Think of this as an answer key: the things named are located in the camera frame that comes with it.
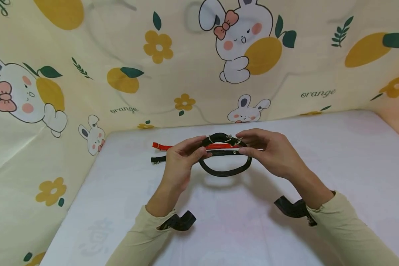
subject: white rabbit illustration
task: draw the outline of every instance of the white rabbit illustration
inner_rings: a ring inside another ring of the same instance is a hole
[[[273,27],[272,13],[257,0],[238,0],[239,8],[225,12],[219,0],[205,0],[199,10],[199,25],[204,31],[214,28],[216,50],[225,60],[220,79],[233,84],[250,78],[245,69],[247,49],[259,39],[269,37]]]
[[[228,114],[228,120],[235,123],[255,122],[260,119],[261,111],[270,106],[270,100],[261,100],[256,107],[248,107],[251,96],[242,95],[238,100],[238,108]]]
[[[96,115],[89,115],[87,122],[90,126],[90,131],[87,131],[83,125],[78,126],[78,132],[87,140],[87,148],[92,155],[100,152],[105,144],[105,132],[98,127],[98,121],[99,118]]]
[[[55,137],[60,137],[67,124],[66,114],[44,103],[35,76],[18,64],[0,60],[0,111],[8,112],[26,123],[43,121]]]

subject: beige sleeve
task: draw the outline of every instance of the beige sleeve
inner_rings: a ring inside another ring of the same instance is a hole
[[[318,223],[318,233],[333,246],[344,265],[399,265],[399,258],[358,218],[343,194],[336,192],[319,210],[307,209]]]
[[[135,224],[109,258],[106,266],[148,266],[170,235],[170,230],[157,230],[175,214],[154,217],[142,206]]]

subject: red strap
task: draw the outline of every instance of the red strap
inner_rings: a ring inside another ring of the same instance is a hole
[[[160,151],[166,151],[169,148],[171,148],[172,146],[161,145],[161,144],[154,142],[154,143],[152,143],[152,147],[154,147]],[[232,147],[230,144],[226,144],[226,143],[225,144],[223,144],[223,143],[211,144],[206,147],[207,150],[230,149],[230,148],[240,148],[240,147],[238,145]]]

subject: black collar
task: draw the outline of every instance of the black collar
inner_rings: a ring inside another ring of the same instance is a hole
[[[222,143],[229,143],[232,146],[235,145],[239,145],[242,147],[246,147],[247,145],[242,142],[241,139],[236,138],[236,137],[232,137],[231,135],[227,135],[224,133],[216,133],[213,135],[208,136],[205,140],[202,141],[202,146],[206,147],[208,145],[211,145],[213,143],[217,143],[217,142],[222,142]],[[241,155],[238,151],[227,151],[227,150],[217,150],[217,151],[211,151],[211,153],[213,153],[213,156],[224,156],[224,155]],[[238,167],[236,169],[233,170],[229,170],[229,171],[216,171],[211,169],[210,167],[208,167],[203,159],[200,159],[200,165],[202,166],[202,168],[209,174],[213,175],[213,176],[217,176],[217,177],[228,177],[228,176],[233,176],[239,173],[244,172],[245,170],[248,169],[248,167],[250,167],[250,165],[252,164],[252,158],[248,157],[247,162],[241,166]]]

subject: fabric backdrop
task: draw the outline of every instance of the fabric backdrop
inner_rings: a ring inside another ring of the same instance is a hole
[[[0,0],[0,266],[40,263],[112,131],[370,109],[399,132],[399,0],[182,2]]]

